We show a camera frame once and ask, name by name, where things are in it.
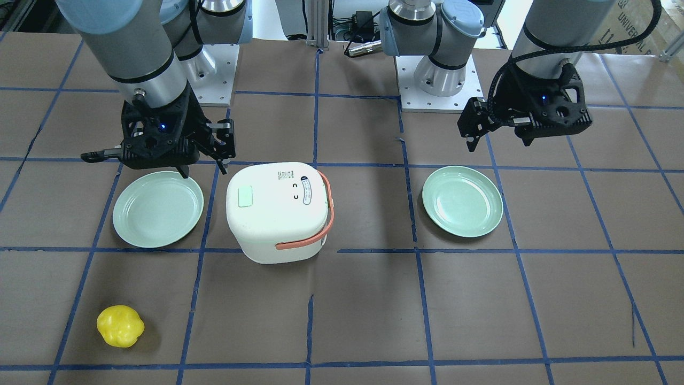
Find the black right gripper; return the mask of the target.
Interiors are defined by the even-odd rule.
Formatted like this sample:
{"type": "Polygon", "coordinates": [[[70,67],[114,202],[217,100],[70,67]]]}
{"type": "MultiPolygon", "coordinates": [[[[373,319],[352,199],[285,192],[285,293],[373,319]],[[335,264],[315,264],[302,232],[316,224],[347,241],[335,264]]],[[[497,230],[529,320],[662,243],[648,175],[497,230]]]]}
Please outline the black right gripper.
{"type": "Polygon", "coordinates": [[[210,122],[191,86],[161,107],[152,107],[150,98],[151,93],[139,88],[132,102],[123,105],[121,162],[131,169],[175,167],[186,177],[186,168],[203,153],[227,175],[236,156],[234,121],[210,122]]]}

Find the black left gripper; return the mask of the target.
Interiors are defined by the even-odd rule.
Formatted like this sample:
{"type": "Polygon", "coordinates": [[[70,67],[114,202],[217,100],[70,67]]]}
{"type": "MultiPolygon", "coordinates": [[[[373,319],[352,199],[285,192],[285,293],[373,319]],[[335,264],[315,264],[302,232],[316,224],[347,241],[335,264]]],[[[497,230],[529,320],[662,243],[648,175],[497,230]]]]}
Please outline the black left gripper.
{"type": "MultiPolygon", "coordinates": [[[[476,150],[481,137],[499,129],[482,97],[468,99],[457,128],[469,152],[476,150]]],[[[584,85],[574,64],[561,65],[555,79],[531,76],[515,64],[501,76],[494,92],[494,114],[515,127],[515,135],[525,146],[535,139],[574,135],[592,125],[586,106],[584,85]]]]}

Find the green plate near right arm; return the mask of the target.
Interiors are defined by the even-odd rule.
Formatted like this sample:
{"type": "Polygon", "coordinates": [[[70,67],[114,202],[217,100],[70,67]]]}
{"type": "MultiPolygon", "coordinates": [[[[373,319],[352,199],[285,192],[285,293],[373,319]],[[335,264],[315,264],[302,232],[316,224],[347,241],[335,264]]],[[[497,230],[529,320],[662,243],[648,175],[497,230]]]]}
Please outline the green plate near right arm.
{"type": "Polygon", "coordinates": [[[113,207],[112,224],[128,244],[142,248],[176,243],[195,229],[204,195],[193,178],[159,171],[130,183],[113,207]]]}

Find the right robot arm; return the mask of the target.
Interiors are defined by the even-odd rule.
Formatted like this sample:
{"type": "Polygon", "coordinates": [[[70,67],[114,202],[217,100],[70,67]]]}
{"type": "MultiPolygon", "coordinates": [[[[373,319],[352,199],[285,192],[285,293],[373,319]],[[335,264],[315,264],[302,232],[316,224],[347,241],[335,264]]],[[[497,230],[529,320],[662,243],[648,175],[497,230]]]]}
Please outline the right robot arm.
{"type": "Polygon", "coordinates": [[[225,174],[236,156],[231,119],[211,122],[195,86],[217,71],[210,45],[252,39],[250,1],[58,1],[124,98],[122,141],[81,160],[115,159],[131,169],[175,168],[183,178],[200,155],[225,174]]]}

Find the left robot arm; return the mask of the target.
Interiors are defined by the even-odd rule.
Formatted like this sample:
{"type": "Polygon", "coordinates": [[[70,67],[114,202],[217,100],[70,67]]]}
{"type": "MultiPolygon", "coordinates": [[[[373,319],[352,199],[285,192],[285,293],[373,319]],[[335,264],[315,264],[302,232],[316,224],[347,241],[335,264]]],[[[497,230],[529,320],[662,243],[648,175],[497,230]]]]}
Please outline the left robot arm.
{"type": "MultiPolygon", "coordinates": [[[[414,77],[419,87],[438,97],[455,95],[495,4],[390,1],[379,12],[384,53],[420,56],[414,77]]],[[[612,7],[613,1],[532,2],[487,97],[469,98],[457,121],[469,151],[500,127],[513,127],[529,146],[537,138],[579,134],[591,126],[576,64],[612,7]]]]}

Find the green plate near left arm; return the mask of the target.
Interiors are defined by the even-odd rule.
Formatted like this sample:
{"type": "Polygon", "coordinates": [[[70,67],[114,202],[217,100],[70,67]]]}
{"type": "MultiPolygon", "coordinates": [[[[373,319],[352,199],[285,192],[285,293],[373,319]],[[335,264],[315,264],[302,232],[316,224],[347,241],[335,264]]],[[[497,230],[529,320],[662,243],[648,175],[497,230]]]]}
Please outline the green plate near left arm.
{"type": "Polygon", "coordinates": [[[503,218],[503,198],[494,182],[464,166],[447,166],[430,173],[421,200],[440,229],[462,238],[491,233],[503,218]]]}

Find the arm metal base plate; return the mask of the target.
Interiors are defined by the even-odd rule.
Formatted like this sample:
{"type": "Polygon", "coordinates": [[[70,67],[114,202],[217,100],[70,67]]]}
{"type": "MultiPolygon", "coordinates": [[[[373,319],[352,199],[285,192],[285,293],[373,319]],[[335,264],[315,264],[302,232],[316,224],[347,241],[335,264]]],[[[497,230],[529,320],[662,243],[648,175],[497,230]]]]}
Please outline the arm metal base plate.
{"type": "Polygon", "coordinates": [[[440,68],[427,56],[398,56],[395,64],[404,111],[460,113],[469,98],[484,96],[472,57],[457,70],[440,68]]]}
{"type": "Polygon", "coordinates": [[[236,44],[205,45],[193,58],[181,61],[201,105],[231,105],[239,49],[236,44]]]}

